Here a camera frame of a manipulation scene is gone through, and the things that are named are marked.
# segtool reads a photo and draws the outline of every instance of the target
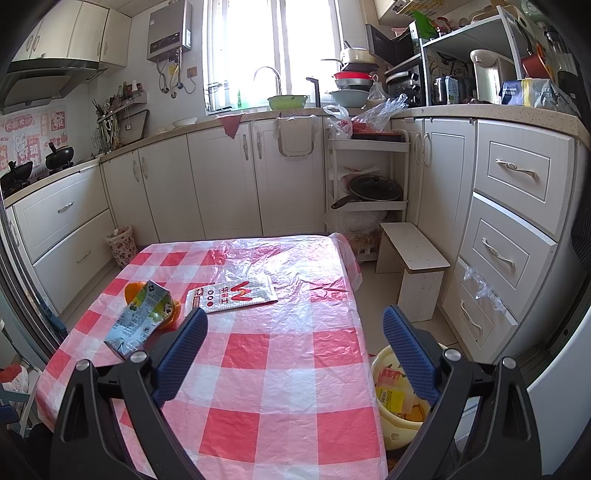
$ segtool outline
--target water heater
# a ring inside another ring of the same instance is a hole
[[[193,6],[189,0],[170,2],[150,14],[148,27],[149,61],[163,61],[182,51],[191,50]]]

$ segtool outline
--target wooden stool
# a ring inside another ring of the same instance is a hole
[[[429,320],[435,311],[443,273],[449,263],[412,223],[380,223],[376,273],[401,272],[398,306],[411,322]]]

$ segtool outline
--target snack package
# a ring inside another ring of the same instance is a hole
[[[173,307],[173,299],[166,288],[147,282],[109,330],[105,343],[119,356],[127,358],[168,320]]]
[[[271,277],[260,275],[189,290],[185,312],[196,307],[202,308],[206,313],[219,312],[270,301],[277,301]]]

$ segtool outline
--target wire basket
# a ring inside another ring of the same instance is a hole
[[[443,7],[443,0],[397,0],[393,10],[396,14],[409,14],[411,11],[421,12],[431,17]]]

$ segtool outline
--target pan lid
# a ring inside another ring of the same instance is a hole
[[[402,188],[386,177],[364,174],[353,178],[349,183],[351,193],[364,200],[393,202],[402,195]]]

